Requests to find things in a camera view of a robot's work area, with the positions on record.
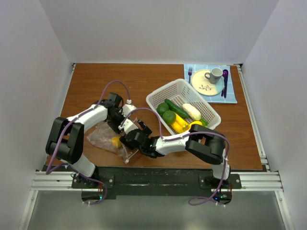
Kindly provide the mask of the fake yellow lemon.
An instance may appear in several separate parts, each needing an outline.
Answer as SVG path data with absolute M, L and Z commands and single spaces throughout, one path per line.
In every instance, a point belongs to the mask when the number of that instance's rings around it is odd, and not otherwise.
M 111 144 L 114 148 L 119 149 L 122 147 L 122 143 L 120 141 L 120 137 L 119 136 L 115 136 L 111 138 Z

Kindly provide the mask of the clear zip top bag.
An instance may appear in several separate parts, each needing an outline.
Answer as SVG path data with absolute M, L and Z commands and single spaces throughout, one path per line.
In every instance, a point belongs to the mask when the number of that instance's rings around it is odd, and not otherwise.
M 123 158 L 125 164 L 138 152 L 137 149 L 130 150 L 128 147 L 122 144 L 122 147 L 116 149 L 111 144 L 111 138 L 122 134 L 115 133 L 107 124 L 107 122 L 99 122 L 95 126 L 95 130 L 91 132 L 87 139 L 95 147 L 103 150 L 107 150 L 112 153 L 116 153 L 118 156 Z

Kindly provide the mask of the fake green bell pepper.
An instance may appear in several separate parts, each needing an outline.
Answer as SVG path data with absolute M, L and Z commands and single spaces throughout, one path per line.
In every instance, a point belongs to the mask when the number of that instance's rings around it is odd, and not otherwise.
M 165 111 L 162 118 L 166 124 L 171 125 L 176 121 L 176 113 L 171 110 Z

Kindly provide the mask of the fake green lime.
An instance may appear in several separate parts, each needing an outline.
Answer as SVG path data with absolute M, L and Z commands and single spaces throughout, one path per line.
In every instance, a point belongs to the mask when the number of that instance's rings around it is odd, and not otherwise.
M 160 116 L 163 116 L 163 114 L 166 112 L 166 111 L 168 111 L 169 110 L 169 106 L 168 106 L 168 104 L 167 103 L 160 103 L 159 105 L 158 105 L 158 107 L 157 107 L 157 112 L 158 112 L 158 114 L 160 115 Z

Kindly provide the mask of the fake yellow banana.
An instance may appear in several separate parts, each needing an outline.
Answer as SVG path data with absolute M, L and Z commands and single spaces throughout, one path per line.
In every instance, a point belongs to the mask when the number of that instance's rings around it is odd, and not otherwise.
M 201 122 L 201 121 L 193 121 L 193 122 L 191 122 L 191 123 L 189 123 L 189 124 L 185 124 L 185 125 L 182 127 L 182 130 L 183 130 L 184 132 L 187 131 L 187 130 L 190 130 L 190 128 L 191 128 L 192 125 L 200 125 L 200 126 L 202 126 L 202 122 Z
M 190 128 L 189 124 L 177 114 L 175 122 L 171 124 L 171 127 L 179 134 L 189 130 Z

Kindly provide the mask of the fake green cucumber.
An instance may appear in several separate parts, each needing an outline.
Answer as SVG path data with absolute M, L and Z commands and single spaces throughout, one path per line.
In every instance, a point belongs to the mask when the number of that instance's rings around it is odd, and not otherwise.
M 171 111 L 175 112 L 181 118 L 187 119 L 189 117 L 188 113 L 184 109 L 174 104 L 171 100 L 165 99 L 165 103 L 168 105 Z

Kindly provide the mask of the fake white radish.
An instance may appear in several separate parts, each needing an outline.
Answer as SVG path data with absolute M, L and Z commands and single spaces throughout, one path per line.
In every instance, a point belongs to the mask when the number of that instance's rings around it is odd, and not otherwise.
M 193 105 L 184 103 L 182 107 L 193 120 L 197 121 L 201 119 L 200 111 L 196 109 Z

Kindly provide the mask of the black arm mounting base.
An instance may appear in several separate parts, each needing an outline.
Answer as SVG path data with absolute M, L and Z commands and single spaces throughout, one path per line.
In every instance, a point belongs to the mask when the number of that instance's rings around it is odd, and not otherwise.
M 98 182 L 107 187 L 106 196 L 207 196 L 217 188 L 219 180 L 209 169 L 163 169 L 143 167 L 97 167 L 92 182 L 73 176 L 72 187 L 82 189 L 82 197 L 98 197 Z

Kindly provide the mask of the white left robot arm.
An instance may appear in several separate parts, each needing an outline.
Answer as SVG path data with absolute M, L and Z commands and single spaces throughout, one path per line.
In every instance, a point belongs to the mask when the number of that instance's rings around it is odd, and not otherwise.
M 107 99 L 97 101 L 85 111 L 67 118 L 54 120 L 47 144 L 46 153 L 51 162 L 58 159 L 79 173 L 77 179 L 89 188 L 102 186 L 99 170 L 83 154 L 84 134 L 99 122 L 107 122 L 111 130 L 120 133 L 118 126 L 124 120 L 123 98 L 110 93 Z

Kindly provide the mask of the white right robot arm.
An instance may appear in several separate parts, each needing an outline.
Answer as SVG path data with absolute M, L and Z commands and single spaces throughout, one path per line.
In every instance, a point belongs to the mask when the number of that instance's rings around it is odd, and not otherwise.
M 230 143 L 221 133 L 201 125 L 192 127 L 181 134 L 150 137 L 151 130 L 138 128 L 131 121 L 124 121 L 119 127 L 124 133 L 120 141 L 130 149 L 137 149 L 150 158 L 158 158 L 174 152 L 188 151 L 212 166 L 214 184 L 225 188 L 230 184 L 228 153 Z

